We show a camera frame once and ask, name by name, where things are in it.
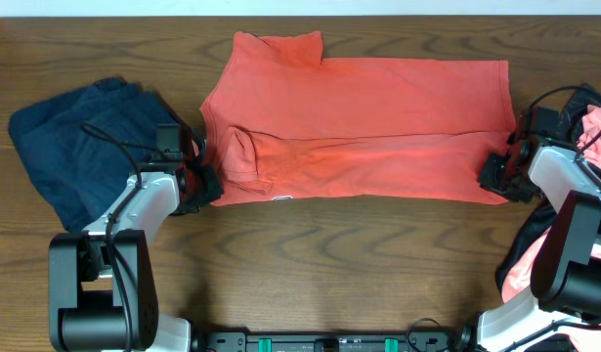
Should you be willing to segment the red orange t-shirt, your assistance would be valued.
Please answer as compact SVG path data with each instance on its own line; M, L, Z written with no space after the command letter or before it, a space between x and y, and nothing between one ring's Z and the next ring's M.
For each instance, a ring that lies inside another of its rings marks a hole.
M201 106L224 205L383 196L499 204L479 174L515 128L505 61L327 58L239 32Z

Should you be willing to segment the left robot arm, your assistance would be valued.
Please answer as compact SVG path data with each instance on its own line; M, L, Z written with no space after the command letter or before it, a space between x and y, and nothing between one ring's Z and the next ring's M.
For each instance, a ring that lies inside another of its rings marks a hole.
M57 351L191 351L189 321L160 313L149 245L171 216L198 212L223 189L202 161L205 142L160 124L148 161L116 201L49 246L49 336Z

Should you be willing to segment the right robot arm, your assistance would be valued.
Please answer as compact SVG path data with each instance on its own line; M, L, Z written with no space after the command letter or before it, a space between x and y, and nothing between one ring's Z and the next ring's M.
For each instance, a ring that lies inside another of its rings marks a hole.
M528 108L506 154L491 154L480 186L510 201L544 195L556 218L529 285L464 328L458 351L524 351L557 332L601 331L601 179L570 137L560 112Z

